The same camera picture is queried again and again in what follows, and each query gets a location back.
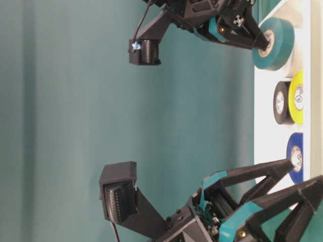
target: blue tape roll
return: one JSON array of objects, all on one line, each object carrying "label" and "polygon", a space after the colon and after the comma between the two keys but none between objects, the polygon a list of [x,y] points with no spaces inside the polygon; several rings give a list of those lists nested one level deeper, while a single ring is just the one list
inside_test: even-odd
[{"label": "blue tape roll", "polygon": [[294,133],[288,141],[287,159],[290,159],[294,165],[294,169],[289,175],[295,184],[304,181],[304,160],[303,160],[303,134]]},{"label": "blue tape roll", "polygon": [[269,18],[260,29],[271,43],[267,51],[252,50],[253,62],[259,69],[277,71],[287,62],[294,48],[294,27],[287,20]]}]

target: yellow tape roll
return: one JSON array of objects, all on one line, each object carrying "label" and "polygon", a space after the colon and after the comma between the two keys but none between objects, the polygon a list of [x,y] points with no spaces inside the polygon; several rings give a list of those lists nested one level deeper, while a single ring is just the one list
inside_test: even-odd
[{"label": "yellow tape roll", "polygon": [[303,71],[298,72],[289,87],[288,107],[293,121],[303,124]]}]

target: screw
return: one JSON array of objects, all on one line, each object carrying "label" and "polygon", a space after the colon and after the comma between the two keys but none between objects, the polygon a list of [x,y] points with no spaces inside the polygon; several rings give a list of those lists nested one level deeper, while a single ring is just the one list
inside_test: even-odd
[{"label": "screw", "polygon": [[245,232],[245,231],[240,231],[239,232],[239,236],[241,237],[241,238],[244,238],[245,236],[247,236],[247,233]]}]

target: white shelf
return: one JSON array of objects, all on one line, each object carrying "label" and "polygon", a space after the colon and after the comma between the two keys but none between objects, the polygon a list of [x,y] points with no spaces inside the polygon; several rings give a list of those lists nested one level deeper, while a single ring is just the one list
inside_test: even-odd
[{"label": "white shelf", "polygon": [[[293,133],[303,133],[304,180],[311,177],[311,0],[282,0],[263,20],[270,17],[286,19],[295,28],[302,29],[304,71],[304,125],[279,125],[273,113],[273,98],[281,73],[259,70],[255,67],[254,80],[254,163],[259,164],[286,158],[288,140]],[[289,174],[272,190],[293,185]]]}]

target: teal tape roll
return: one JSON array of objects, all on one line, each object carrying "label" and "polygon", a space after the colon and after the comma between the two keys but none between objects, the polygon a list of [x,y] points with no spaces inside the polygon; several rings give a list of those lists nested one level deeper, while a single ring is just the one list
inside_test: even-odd
[{"label": "teal tape roll", "polygon": [[252,50],[253,62],[259,69],[277,71],[287,62],[294,48],[294,27],[287,20],[270,18],[260,29],[271,43],[266,51]]}]

